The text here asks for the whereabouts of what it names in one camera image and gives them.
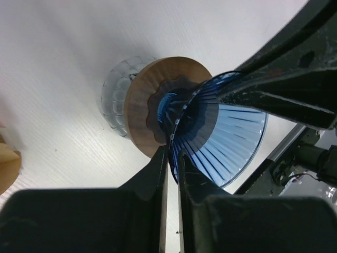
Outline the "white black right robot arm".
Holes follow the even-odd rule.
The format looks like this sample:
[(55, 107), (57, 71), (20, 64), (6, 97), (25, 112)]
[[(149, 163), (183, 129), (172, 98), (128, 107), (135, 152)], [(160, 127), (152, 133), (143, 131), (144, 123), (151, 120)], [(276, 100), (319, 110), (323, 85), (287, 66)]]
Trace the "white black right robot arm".
[(336, 147), (304, 142), (314, 130), (336, 129), (336, 1), (308, 1), (296, 16), (238, 68), (220, 90), (221, 103), (257, 109), (296, 123), (295, 129), (239, 188), (285, 186), (292, 167), (336, 186)]

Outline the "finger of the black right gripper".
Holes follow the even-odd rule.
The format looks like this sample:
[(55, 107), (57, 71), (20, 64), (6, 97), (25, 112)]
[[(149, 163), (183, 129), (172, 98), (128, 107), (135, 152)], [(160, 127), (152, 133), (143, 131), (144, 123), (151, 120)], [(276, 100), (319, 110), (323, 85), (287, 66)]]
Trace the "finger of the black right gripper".
[(223, 87), (221, 103), (336, 128), (336, 1), (308, 1)]

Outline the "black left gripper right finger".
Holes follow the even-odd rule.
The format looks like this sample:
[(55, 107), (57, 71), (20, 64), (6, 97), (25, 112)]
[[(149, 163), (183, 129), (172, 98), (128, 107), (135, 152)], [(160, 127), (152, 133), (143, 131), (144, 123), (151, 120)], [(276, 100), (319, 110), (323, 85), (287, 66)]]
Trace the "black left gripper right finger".
[(247, 197), (178, 161), (181, 252), (336, 252), (336, 214), (315, 197)]

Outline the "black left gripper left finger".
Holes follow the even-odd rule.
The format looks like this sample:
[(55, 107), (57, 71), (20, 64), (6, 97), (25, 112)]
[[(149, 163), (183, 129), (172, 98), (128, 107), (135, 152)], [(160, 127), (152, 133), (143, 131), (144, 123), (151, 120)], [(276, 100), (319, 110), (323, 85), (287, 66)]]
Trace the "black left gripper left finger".
[(1, 210), (1, 252), (164, 252), (167, 147), (118, 188), (21, 190)]

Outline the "blue plastic coffee dripper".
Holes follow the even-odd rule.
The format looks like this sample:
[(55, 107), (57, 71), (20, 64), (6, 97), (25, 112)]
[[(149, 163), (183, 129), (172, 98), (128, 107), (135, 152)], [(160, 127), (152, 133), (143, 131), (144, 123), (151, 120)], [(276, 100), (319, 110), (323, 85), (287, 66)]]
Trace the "blue plastic coffee dripper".
[(221, 188), (235, 180), (256, 155), (268, 114), (220, 104), (216, 98), (221, 88), (240, 76), (238, 71), (224, 72), (193, 88), (175, 88), (161, 99), (156, 117), (165, 133), (175, 180), (181, 150)]

